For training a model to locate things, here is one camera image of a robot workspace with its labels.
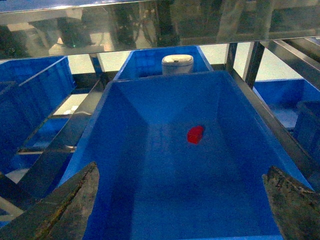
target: metal frame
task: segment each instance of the metal frame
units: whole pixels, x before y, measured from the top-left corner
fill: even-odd
[[[201,5],[201,3],[203,4],[205,1],[198,0],[194,2],[199,3],[200,9],[202,8],[206,13],[208,13],[208,9],[212,10],[213,8],[211,5]],[[320,191],[320,165],[302,149],[284,126],[275,118],[269,107],[251,90],[255,84],[265,48],[270,50],[306,80],[320,89],[320,44],[318,41],[312,39],[261,41],[320,35],[320,28],[314,27],[311,21],[308,22],[302,30],[292,30],[291,28],[295,29],[295,23],[287,20],[285,21],[287,25],[284,30],[271,31],[272,14],[274,11],[282,11],[283,9],[292,9],[294,11],[299,8],[303,10],[308,8],[311,10],[315,9],[315,11],[319,10],[320,12],[320,3],[318,3],[318,1],[298,0],[295,1],[295,3],[285,1],[286,3],[281,5],[279,3],[280,1],[276,3],[274,0],[256,2],[243,0],[244,6],[239,10],[236,9],[236,4],[232,4],[234,2],[234,0],[225,0],[223,3],[226,5],[215,10],[215,14],[221,18],[215,23],[219,28],[218,32],[214,34],[208,32],[208,29],[212,29],[212,21],[215,20],[215,18],[212,20],[209,18],[209,15],[204,15],[202,25],[196,24],[193,26],[188,22],[188,19],[193,19],[192,17],[189,17],[189,15],[193,16],[194,13],[187,12],[188,9],[184,8],[182,5],[176,7],[177,3],[183,3],[183,0],[80,0],[80,3],[77,5],[72,5],[73,3],[71,3],[71,6],[43,7],[40,5],[40,10],[37,11],[29,10],[38,8],[23,8],[20,9],[22,11],[6,12],[3,10],[0,12],[0,33],[2,35],[2,38],[0,36],[0,47],[2,47],[0,49],[1,59],[45,57],[61,54],[89,54],[95,73],[97,77],[100,78],[100,81],[96,83],[75,113],[69,116],[70,119],[53,139],[48,148],[20,149],[18,154],[41,154],[41,156],[18,185],[13,184],[5,176],[2,176],[0,179],[2,186],[0,191],[0,208],[11,213],[11,215],[0,216],[0,221],[11,220],[20,215],[24,210],[28,209],[28,207],[35,204],[38,201],[38,198],[44,197],[55,187],[57,179],[63,173],[66,164],[68,164],[68,156],[75,151],[75,145],[81,138],[106,85],[108,74],[103,73],[96,53],[141,48],[187,44],[230,43],[226,52],[225,64],[216,66],[215,69],[226,69],[232,75],[244,95],[272,130],[273,134],[277,137],[302,174],[312,184],[316,191]],[[175,11],[171,11],[172,4],[175,4],[173,7]],[[69,29],[72,27],[72,29],[77,30],[76,36],[73,37],[76,37],[77,39],[88,37],[79,32],[79,30],[84,32],[88,30],[87,26],[83,23],[82,17],[77,18],[77,14],[74,14],[81,9],[90,13],[91,17],[97,10],[102,10],[102,16],[104,17],[110,16],[108,21],[99,18],[95,19],[94,21],[96,22],[93,21],[92,26],[94,27],[94,33],[102,34],[103,37],[106,33],[106,28],[111,28],[108,33],[110,34],[110,41],[115,42],[113,47],[109,47],[107,44],[96,44],[87,41],[85,45],[80,44],[76,46],[76,44],[74,44],[73,46],[68,46],[69,49],[66,47],[65,51],[62,53],[49,52],[50,44],[48,39],[46,39],[48,37],[46,34],[49,31],[52,31],[52,22],[58,21],[61,28],[59,29],[60,32],[63,32],[63,29],[65,30],[65,34],[67,34],[68,31],[72,32]],[[255,12],[254,32],[250,32],[250,28],[252,27],[250,24],[245,26],[239,24],[241,15],[246,13],[246,11]],[[301,14],[306,18],[308,17],[307,11],[301,11]],[[134,20],[131,20],[128,16],[126,17],[126,15],[130,15]],[[177,20],[183,18],[184,15],[187,16],[187,18],[184,19],[186,23]],[[189,31],[189,34],[191,34],[190,36],[181,35],[183,27],[186,26],[191,26],[191,31]],[[19,31],[20,28],[22,28],[25,35],[20,36],[17,34],[16,30],[12,30],[14,28],[18,28]],[[131,36],[134,31],[136,32],[136,37]],[[139,35],[141,36],[141,40],[139,42],[139,47],[137,47],[136,42]],[[34,41],[35,39],[33,39],[35,36],[42,40],[44,47],[39,50],[39,47],[35,46],[30,53],[27,53],[26,46],[22,44],[22,40],[27,38],[27,42],[30,44],[36,42]],[[255,41],[250,46],[243,79],[234,70],[237,43],[232,42],[239,41]]]
[[[246,59],[243,80],[252,89],[255,85],[256,77],[264,55],[265,47],[260,42],[255,41],[250,44],[249,54]]]
[[[18,185],[22,189],[34,197],[43,198],[56,187],[59,181],[57,178],[63,174],[68,164],[68,156],[74,152],[103,91],[104,85],[98,80],[64,127],[19,181]]]
[[[0,59],[320,35],[318,0],[0,1]],[[293,15],[299,15],[299,21]]]

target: metal shelf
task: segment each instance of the metal shelf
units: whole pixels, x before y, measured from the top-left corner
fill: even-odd
[[[0,59],[314,37],[319,15],[318,0],[0,1]]]

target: white container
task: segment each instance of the white container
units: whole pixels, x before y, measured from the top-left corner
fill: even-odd
[[[168,55],[162,59],[162,74],[189,74],[194,70],[194,57],[187,54]]]

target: red block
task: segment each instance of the red block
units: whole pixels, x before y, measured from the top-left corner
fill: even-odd
[[[200,142],[200,140],[202,139],[204,130],[205,129],[203,126],[195,126],[195,127],[191,128],[186,136],[188,142],[192,143],[192,144],[198,144]]]

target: blue plastic crate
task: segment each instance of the blue plastic crate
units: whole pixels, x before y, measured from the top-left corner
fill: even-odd
[[[134,50],[113,80],[144,78],[162,74],[162,59],[167,55],[188,54],[193,56],[193,72],[210,72],[209,64],[199,46],[176,46]]]
[[[309,186],[225,71],[110,82],[60,184],[92,161],[84,239],[281,239],[262,174],[278,166]]]
[[[0,64],[0,171],[28,136],[75,88],[67,57]]]
[[[293,130],[298,119],[298,102],[320,100],[320,91],[305,79],[256,81],[253,91],[289,130]]]
[[[320,163],[320,101],[302,101],[298,108],[299,117],[293,135]]]

